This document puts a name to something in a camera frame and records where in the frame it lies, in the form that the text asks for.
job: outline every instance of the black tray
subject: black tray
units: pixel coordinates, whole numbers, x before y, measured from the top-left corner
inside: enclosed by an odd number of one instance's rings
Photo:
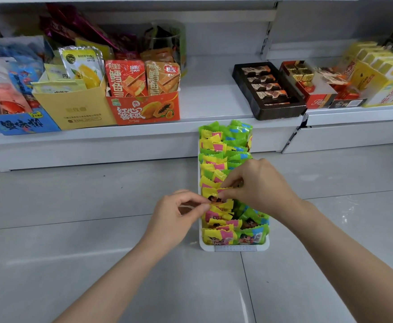
[[[269,66],[269,68],[271,69],[271,72],[269,74],[273,75],[277,79],[279,85],[282,86],[287,92],[290,98],[290,100],[288,100],[290,104],[266,105],[266,102],[262,101],[258,97],[256,91],[252,87],[252,84],[247,80],[247,77],[244,75],[244,72],[241,69],[265,65]],[[307,110],[304,100],[295,91],[295,88],[291,86],[290,82],[280,74],[279,70],[277,70],[277,68],[271,62],[236,64],[232,72],[232,77],[234,78],[238,87],[249,102],[253,115],[257,120],[295,118],[304,114]]]

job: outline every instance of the tiled floor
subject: tiled floor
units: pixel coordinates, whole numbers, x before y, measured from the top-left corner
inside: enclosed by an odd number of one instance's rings
[[[393,267],[393,145],[259,153]],[[194,158],[0,173],[0,322],[49,322],[131,249],[157,199],[196,190]],[[208,253],[194,227],[121,322],[353,322],[275,220],[261,253]]]

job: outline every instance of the papaya picture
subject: papaya picture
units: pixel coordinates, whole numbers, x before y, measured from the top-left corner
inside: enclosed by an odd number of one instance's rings
[[[168,110],[167,113],[165,114],[165,118],[171,119],[174,116],[174,111]]]
[[[174,103],[169,101],[169,102],[165,102],[164,104],[161,104],[161,106],[159,106],[157,108],[157,110],[153,113],[153,116],[156,118],[160,118],[166,115],[166,113],[169,110],[172,110],[174,108]]]
[[[147,104],[141,111],[141,115],[146,119],[153,118],[155,111],[162,106],[161,102],[151,102]]]

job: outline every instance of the person's right hand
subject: person's right hand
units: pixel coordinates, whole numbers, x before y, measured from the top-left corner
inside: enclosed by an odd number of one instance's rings
[[[266,159],[247,160],[233,169],[221,187],[242,187],[223,190],[219,197],[237,199],[253,209],[266,213],[280,222],[298,210],[303,200],[290,188],[285,178]]]

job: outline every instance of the forearm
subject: forearm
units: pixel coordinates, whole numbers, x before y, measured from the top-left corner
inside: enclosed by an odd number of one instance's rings
[[[393,322],[393,269],[308,202],[284,224],[302,242],[357,322]]]
[[[54,323],[116,322],[143,279],[164,255],[153,245],[138,243]]]

